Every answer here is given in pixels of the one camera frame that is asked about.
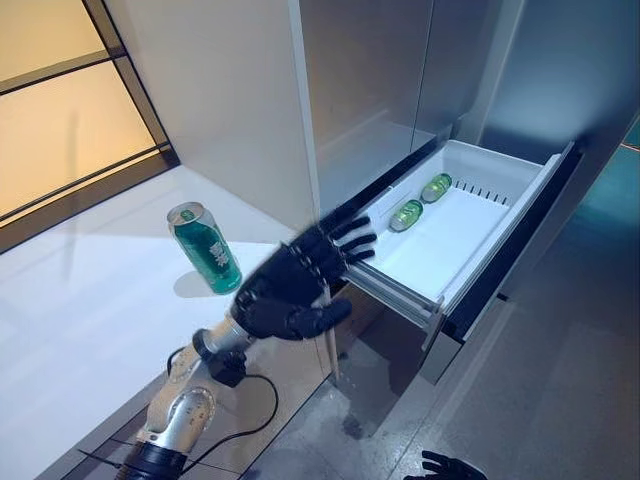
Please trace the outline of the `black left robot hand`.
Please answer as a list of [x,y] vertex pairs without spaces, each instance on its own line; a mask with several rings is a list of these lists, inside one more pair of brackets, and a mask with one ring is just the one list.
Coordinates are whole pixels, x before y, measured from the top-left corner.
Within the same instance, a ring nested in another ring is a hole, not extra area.
[[375,255],[375,233],[339,245],[345,236],[370,225],[370,218],[333,213],[278,249],[244,281],[231,316],[250,336],[284,340],[315,338],[352,312],[345,299],[315,302],[348,268]]

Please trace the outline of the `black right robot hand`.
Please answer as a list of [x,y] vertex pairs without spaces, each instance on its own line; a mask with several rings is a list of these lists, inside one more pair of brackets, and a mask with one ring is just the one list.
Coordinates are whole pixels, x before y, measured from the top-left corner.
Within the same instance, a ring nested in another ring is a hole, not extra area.
[[406,475],[404,480],[487,480],[479,468],[462,461],[430,450],[423,450],[423,475]]

